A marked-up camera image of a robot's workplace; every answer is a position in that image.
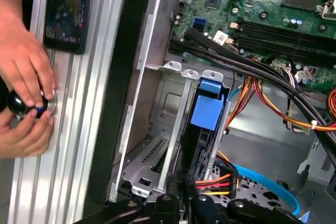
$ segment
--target motherboard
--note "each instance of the motherboard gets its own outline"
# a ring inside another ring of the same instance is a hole
[[[336,0],[179,0],[173,22],[177,38],[194,27],[242,57],[303,70],[308,90],[336,86]]]

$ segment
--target smartphone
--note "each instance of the smartphone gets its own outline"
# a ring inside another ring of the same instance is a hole
[[[90,0],[47,0],[43,43],[81,55],[85,51]]]

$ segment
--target ram slot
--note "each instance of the ram slot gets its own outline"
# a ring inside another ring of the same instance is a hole
[[[315,35],[303,34],[297,31],[271,27],[263,24],[243,21],[240,32],[249,37],[262,38],[265,40],[276,40],[295,44],[295,46],[309,47],[312,49],[322,49],[336,51],[334,39],[319,37]]]
[[[247,36],[240,36],[237,40],[239,48],[247,52],[266,53],[278,56],[287,56],[302,63],[314,64],[317,66],[333,67],[336,64],[336,57],[318,54],[305,49],[285,46],[274,42],[256,39]]]

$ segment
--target green circuit board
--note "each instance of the green circuit board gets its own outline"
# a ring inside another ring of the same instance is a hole
[[[284,0],[180,0],[184,3],[183,15],[173,25],[173,34],[182,38],[186,30],[193,26],[195,18],[206,20],[204,33],[213,38],[218,30],[230,36],[234,30],[231,23],[237,22],[238,17],[244,20],[279,27],[288,30],[295,30],[305,34],[317,35],[321,38],[336,39],[336,21],[324,20],[312,10],[312,5],[322,3],[326,0],[314,0],[315,3],[303,1],[302,8],[292,8],[291,0],[285,3]],[[262,19],[260,14],[267,12],[267,19]],[[295,27],[290,26],[291,21],[299,20],[300,24]],[[272,54],[253,53],[257,57],[270,57]],[[250,55],[249,52],[242,53],[242,56]],[[321,68],[296,62],[297,65],[305,69],[313,69],[312,79],[306,83],[307,88],[312,90],[329,90],[336,86],[336,70],[332,68]],[[283,66],[287,62],[283,58],[277,58],[273,65]]]

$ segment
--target black knob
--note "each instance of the black knob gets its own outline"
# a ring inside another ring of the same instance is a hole
[[[10,111],[18,116],[26,115],[31,109],[37,109],[36,118],[40,118],[43,112],[48,108],[48,100],[42,95],[43,106],[41,108],[28,107],[21,97],[13,90],[7,96],[7,106]]]

